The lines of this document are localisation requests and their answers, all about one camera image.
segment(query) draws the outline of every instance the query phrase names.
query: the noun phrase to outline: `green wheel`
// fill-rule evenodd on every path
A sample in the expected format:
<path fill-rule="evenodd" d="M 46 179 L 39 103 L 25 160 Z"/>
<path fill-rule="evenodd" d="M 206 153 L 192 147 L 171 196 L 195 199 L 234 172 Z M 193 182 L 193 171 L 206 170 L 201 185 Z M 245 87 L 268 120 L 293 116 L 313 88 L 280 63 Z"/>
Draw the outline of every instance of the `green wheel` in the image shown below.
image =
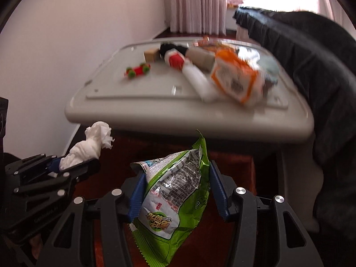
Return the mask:
<path fill-rule="evenodd" d="M 132 69 L 129 70 L 129 72 L 127 73 L 127 76 L 129 78 L 134 78 L 136 76 L 136 72 L 134 72 Z"/>
<path fill-rule="evenodd" d="M 144 65 L 144 66 L 142 67 L 142 71 L 143 71 L 144 73 L 147 73 L 147 72 L 150 71 L 150 68 L 148 67 L 148 65 Z"/>

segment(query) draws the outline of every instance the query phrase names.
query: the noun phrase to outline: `pink curtain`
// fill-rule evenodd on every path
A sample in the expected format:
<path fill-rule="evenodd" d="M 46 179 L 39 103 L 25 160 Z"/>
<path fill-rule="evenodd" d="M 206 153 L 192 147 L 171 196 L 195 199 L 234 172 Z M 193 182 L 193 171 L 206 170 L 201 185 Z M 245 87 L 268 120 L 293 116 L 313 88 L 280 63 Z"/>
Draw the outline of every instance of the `pink curtain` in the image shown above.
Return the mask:
<path fill-rule="evenodd" d="M 170 30 L 225 35 L 226 9 L 227 0 L 171 0 Z"/>

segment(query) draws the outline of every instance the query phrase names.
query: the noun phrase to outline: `toy car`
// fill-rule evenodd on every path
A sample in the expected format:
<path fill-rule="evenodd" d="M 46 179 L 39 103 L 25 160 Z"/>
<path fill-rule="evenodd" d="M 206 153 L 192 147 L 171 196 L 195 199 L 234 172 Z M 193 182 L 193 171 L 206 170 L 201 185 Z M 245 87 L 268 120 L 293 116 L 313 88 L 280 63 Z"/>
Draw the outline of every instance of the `toy car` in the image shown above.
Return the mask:
<path fill-rule="evenodd" d="M 136 76 L 146 74 L 147 72 L 150 71 L 150 69 L 151 69 L 151 65 L 146 64 L 146 63 L 141 63 L 139 67 L 135 67 L 135 68 L 128 67 L 128 68 L 126 68 L 125 75 L 128 78 L 131 79 L 131 78 L 134 78 Z"/>

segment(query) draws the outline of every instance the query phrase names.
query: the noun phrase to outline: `red and white object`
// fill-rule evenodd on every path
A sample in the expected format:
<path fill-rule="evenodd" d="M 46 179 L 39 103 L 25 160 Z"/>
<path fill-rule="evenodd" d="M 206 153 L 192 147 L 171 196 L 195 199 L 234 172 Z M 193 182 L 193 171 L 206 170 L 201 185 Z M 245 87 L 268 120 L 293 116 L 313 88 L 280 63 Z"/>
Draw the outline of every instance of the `red and white object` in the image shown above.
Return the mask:
<path fill-rule="evenodd" d="M 182 71 L 183 64 L 185 62 L 184 56 L 175 49 L 169 50 L 164 55 L 165 62 L 170 66 L 179 71 Z"/>

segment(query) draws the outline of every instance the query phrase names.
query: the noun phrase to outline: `wooden floor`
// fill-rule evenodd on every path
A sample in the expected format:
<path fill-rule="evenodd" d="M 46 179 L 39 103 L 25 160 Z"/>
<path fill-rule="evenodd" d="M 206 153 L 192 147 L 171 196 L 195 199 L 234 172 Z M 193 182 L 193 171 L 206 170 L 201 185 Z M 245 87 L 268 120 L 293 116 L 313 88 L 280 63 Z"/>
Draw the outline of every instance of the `wooden floor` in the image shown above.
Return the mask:
<path fill-rule="evenodd" d="M 222 39 L 236 39 L 236 31 L 233 30 L 226 30 L 226 35 L 208 35 L 208 34 L 191 34 L 191 33 L 172 33 L 170 31 L 170 28 L 167 28 L 165 31 L 163 31 L 160 35 L 158 35 L 156 38 L 166 38 L 166 37 L 201 37 L 201 36 L 208 36 L 211 38 L 222 38 Z"/>

